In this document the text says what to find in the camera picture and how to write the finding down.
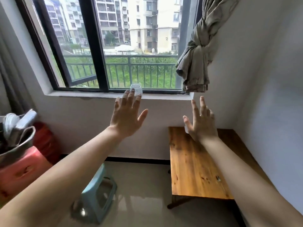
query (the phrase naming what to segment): curtain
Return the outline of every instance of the curtain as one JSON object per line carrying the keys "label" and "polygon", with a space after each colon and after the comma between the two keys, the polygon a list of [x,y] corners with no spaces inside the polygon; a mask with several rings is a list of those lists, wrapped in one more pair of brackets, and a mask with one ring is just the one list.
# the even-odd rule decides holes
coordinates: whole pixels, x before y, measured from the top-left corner
{"label": "curtain", "polygon": [[0,32],[0,116],[34,108],[33,101]]}
{"label": "curtain", "polygon": [[183,91],[208,90],[208,64],[213,53],[210,41],[228,20],[240,0],[202,0],[202,18],[195,26],[187,48],[176,64],[177,74],[184,80]]}

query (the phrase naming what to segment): wooden tabletop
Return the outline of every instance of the wooden tabletop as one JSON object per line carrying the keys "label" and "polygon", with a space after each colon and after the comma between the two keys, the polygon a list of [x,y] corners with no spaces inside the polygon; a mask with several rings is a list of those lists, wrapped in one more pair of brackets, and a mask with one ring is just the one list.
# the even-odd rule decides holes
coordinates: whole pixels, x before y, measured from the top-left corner
{"label": "wooden tabletop", "polygon": [[[269,181],[245,145],[235,143],[240,138],[235,138],[237,134],[233,130],[218,129],[218,134],[229,148]],[[173,195],[233,199],[210,155],[185,132],[184,127],[169,127],[169,137]]]}

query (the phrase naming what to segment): hand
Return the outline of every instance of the hand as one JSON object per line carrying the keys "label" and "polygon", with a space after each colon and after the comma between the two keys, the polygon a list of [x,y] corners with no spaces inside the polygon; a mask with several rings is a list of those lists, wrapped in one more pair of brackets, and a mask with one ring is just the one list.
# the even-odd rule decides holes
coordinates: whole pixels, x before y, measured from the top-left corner
{"label": "hand", "polygon": [[120,138],[126,138],[133,135],[141,126],[145,120],[148,110],[145,109],[138,117],[141,95],[137,95],[134,100],[134,89],[129,92],[126,90],[122,100],[118,97],[115,101],[115,108],[110,123],[110,127],[114,128]]}
{"label": "hand", "polygon": [[218,132],[214,122],[214,113],[206,106],[204,97],[200,97],[200,111],[196,102],[192,99],[192,113],[194,116],[193,125],[186,116],[183,116],[188,133],[195,141],[202,142],[207,138],[218,137]]}

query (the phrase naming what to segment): tile floor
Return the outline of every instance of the tile floor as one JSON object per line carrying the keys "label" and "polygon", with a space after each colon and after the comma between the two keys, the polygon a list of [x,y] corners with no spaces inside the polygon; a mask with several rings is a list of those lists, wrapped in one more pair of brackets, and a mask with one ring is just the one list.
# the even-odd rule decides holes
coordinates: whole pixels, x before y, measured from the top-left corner
{"label": "tile floor", "polygon": [[[172,210],[169,166],[105,162],[117,185],[115,200],[102,227],[238,227],[233,214],[220,200],[194,199]],[[93,227],[67,214],[58,227]]]}

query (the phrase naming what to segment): glass jar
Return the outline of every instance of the glass jar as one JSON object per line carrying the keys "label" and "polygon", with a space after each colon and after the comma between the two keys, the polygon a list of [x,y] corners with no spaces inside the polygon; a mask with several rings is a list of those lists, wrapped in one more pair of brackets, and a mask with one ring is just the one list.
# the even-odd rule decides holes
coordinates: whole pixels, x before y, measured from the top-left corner
{"label": "glass jar", "polygon": [[142,87],[141,87],[140,83],[138,83],[138,84],[131,84],[130,91],[131,91],[132,88],[134,88],[134,95],[135,95],[135,97],[138,94],[143,95],[143,90],[142,90]]}

